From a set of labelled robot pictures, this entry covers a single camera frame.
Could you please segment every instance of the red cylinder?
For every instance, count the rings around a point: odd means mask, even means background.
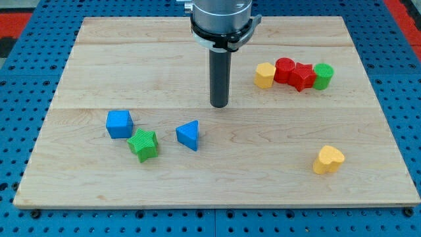
[[[288,83],[289,76],[295,68],[295,63],[292,59],[280,58],[275,64],[276,72],[274,80],[277,83]]]

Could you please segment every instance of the blue pegboard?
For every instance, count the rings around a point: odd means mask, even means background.
[[[253,1],[253,14],[342,16],[421,190],[421,66],[382,1]],[[183,16],[175,0],[41,0],[0,70],[0,236],[421,236],[421,208],[24,211],[12,205],[85,16]]]

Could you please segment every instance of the wooden plank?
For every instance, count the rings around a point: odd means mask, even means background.
[[[329,63],[324,91],[253,85],[258,63]],[[393,207],[420,203],[358,54],[338,17],[264,18],[233,54],[230,104],[209,105],[206,51],[187,18],[86,18],[14,204],[23,209]],[[159,156],[139,164],[111,140],[130,109]],[[175,127],[200,121],[198,152]],[[317,175],[325,144],[347,157]]]

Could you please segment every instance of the toy block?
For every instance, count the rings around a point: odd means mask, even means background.
[[[144,131],[138,128],[136,133],[127,139],[127,143],[130,151],[137,155],[140,163],[145,162],[148,158],[158,156],[158,140],[154,131]]]
[[[270,63],[257,65],[255,84],[261,89],[271,88],[274,82],[276,67]]]
[[[197,151],[199,145],[199,121],[191,121],[176,128],[177,140],[188,148]]]
[[[274,80],[277,83],[288,83],[292,70],[295,69],[295,63],[292,59],[280,58],[275,64],[276,72]]]
[[[302,64],[302,63],[297,63],[297,64],[295,65],[295,68],[296,68],[296,69],[301,69],[301,68],[309,68],[309,69],[313,69],[313,65],[305,65],[305,64]]]
[[[345,161],[345,156],[342,152],[330,145],[325,145],[318,157],[313,163],[313,171],[316,174],[324,174],[326,172],[336,172]]]
[[[312,88],[316,74],[311,68],[295,68],[291,72],[291,76],[288,80],[288,85],[294,86],[298,92],[301,92],[305,88]]]
[[[316,90],[324,90],[329,86],[332,76],[334,76],[334,69],[325,63],[319,63],[314,67],[316,73],[316,80],[313,88]]]
[[[112,139],[132,136],[133,121],[129,111],[109,111],[105,126]]]

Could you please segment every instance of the black cylindrical rod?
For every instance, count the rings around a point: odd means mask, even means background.
[[[230,94],[231,53],[209,51],[210,104],[223,108]]]

